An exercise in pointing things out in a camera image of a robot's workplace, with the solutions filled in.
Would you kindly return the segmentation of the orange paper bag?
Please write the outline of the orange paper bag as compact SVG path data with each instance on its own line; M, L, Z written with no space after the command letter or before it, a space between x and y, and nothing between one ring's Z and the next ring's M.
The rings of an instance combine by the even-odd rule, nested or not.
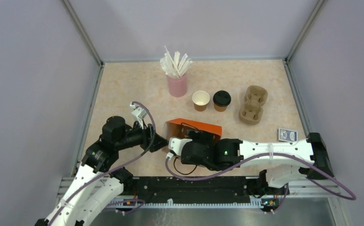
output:
M166 121L163 126L163 137L189 138L200 143L213 145L221 139L222 127L200 121L177 118Z

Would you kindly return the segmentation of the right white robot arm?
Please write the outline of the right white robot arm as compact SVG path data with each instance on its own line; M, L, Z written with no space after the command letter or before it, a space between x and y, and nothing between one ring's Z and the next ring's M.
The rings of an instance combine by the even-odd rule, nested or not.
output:
M224 138L216 143L200 137L178 139L170 144L181 163L224 173L239 167L276 165L258 181L259 190L271 194L276 188L306 177L325 180L334 177L326 145L319 133L309 133L300 141L258 143Z

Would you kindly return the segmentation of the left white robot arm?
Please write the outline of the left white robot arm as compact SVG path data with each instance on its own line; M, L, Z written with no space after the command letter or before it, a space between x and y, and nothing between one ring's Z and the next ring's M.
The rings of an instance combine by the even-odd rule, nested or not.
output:
M77 173L63 198L37 226L89 226L107 204L120 194L133 189L132 174L125 169L147 152L156 152L168 140L155 132L154 125L138 121L133 126L124 118L112 116L102 127L102 134L87 150ZM140 146L144 151L117 168L110 167L119 159L119 151Z

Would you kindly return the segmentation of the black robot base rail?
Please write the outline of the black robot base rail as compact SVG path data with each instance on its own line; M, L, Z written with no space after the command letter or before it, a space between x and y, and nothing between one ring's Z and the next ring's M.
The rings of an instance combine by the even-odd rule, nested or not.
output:
M259 178L215 177L188 181L176 177L134 177L124 185L119 197L139 198L146 204L248 204L256 198L282 198L286 187L265 186Z

